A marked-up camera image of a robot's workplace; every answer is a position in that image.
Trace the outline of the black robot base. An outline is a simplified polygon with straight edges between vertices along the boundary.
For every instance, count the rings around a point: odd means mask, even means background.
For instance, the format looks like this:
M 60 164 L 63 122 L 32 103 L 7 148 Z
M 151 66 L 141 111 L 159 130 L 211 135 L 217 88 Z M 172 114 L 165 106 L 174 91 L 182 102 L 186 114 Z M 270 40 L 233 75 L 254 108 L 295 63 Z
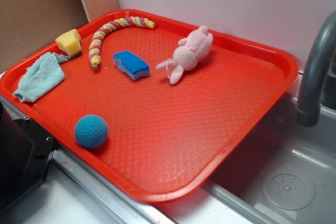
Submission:
M 1 213 L 45 182 L 55 144 L 35 120 L 13 119 L 1 104 Z

